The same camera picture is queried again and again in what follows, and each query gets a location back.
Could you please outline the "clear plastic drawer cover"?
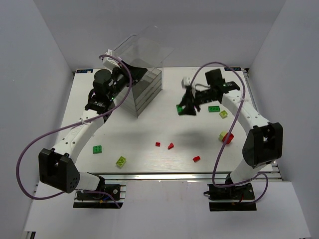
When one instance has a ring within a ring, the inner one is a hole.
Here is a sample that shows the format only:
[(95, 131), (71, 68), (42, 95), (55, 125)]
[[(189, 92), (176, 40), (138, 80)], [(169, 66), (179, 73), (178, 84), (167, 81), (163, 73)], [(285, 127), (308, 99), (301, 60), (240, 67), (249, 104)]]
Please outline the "clear plastic drawer cover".
[(148, 26), (138, 34), (133, 34), (115, 49), (106, 53), (123, 62), (143, 68), (162, 68), (165, 59), (173, 52), (164, 32), (155, 25)]

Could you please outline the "red rounded brick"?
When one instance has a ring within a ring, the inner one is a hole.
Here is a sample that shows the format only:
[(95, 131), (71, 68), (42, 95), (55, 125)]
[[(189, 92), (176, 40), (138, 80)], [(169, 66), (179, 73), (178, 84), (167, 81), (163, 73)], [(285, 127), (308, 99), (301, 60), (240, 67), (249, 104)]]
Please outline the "red rounded brick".
[(222, 142), (225, 142), (226, 144), (230, 144), (233, 138), (234, 138), (234, 135), (232, 133), (230, 135), (229, 133), (226, 133), (222, 139)]

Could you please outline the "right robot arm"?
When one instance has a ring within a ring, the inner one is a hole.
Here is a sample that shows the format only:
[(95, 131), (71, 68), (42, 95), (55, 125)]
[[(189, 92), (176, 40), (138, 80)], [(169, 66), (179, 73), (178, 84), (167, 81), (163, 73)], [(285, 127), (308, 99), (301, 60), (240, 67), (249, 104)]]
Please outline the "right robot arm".
[(226, 82), (220, 69), (205, 74), (207, 89), (199, 91), (190, 78), (184, 77), (181, 86), (185, 94), (179, 104), (183, 109), (179, 115), (194, 116), (200, 106), (218, 101), (226, 107), (244, 129), (245, 140), (239, 165), (227, 176), (225, 183), (232, 187), (248, 184), (266, 165), (282, 156), (283, 127), (280, 123), (271, 123), (245, 100), (244, 89), (235, 82)]

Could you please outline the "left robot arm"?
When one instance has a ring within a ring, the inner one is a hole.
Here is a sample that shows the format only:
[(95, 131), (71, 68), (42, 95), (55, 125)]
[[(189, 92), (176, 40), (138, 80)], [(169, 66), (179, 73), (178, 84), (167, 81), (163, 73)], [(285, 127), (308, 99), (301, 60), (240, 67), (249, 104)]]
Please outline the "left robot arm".
[(94, 74), (93, 88), (79, 125), (71, 127), (67, 135), (51, 149), (43, 149), (39, 153), (39, 178), (42, 183), (65, 193), (75, 190), (98, 193), (102, 190), (102, 177), (79, 172), (76, 160), (93, 134), (110, 117), (117, 95), (125, 87), (138, 83), (147, 71), (147, 68), (121, 62), (112, 71), (102, 69)]

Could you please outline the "red sloped brick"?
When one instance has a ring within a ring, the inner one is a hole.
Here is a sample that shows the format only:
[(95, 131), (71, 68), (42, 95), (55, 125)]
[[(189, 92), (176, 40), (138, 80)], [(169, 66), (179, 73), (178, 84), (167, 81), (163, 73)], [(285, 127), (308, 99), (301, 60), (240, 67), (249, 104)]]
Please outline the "red sloped brick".
[(174, 144), (173, 144), (173, 143), (170, 143), (170, 144), (169, 144), (169, 146), (168, 146), (167, 148), (168, 148), (168, 150), (170, 150), (170, 149), (174, 148)]

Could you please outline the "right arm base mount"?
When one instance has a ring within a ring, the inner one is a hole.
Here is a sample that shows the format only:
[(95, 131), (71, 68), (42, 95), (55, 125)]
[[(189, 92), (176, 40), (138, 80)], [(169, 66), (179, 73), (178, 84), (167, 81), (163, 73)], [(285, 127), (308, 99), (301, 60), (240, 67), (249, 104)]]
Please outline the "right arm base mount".
[(252, 184), (234, 186), (229, 188), (217, 188), (208, 184), (208, 190), (203, 194), (209, 199), (211, 212), (239, 212), (256, 211), (255, 194)]

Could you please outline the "red small brick front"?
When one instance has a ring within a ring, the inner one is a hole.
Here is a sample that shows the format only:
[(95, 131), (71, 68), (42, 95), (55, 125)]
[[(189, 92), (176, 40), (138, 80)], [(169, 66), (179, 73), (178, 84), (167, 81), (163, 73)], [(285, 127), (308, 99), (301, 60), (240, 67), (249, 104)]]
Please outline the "red small brick front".
[(196, 156), (196, 157), (193, 158), (193, 161), (194, 162), (198, 162), (200, 159), (201, 159), (200, 156)]

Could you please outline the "lime rounded brick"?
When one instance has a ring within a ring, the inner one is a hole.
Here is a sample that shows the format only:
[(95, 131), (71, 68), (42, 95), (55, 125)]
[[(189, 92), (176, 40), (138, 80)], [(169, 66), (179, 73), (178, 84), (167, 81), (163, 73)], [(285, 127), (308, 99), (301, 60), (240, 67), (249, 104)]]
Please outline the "lime rounded brick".
[(226, 131), (222, 131), (221, 133), (220, 133), (220, 135), (219, 135), (219, 140), (221, 141), (221, 142), (223, 142), (224, 141), (224, 138), (225, 138), (225, 136), (228, 134), (228, 132), (226, 132)]

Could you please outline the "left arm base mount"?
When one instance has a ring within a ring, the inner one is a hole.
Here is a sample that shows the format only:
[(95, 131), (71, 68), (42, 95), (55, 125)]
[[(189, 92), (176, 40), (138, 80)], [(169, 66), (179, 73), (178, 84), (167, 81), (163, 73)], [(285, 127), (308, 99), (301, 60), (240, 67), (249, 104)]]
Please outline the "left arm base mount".
[(77, 191), (73, 208), (80, 209), (120, 209), (126, 197), (126, 185), (106, 184), (105, 194)]

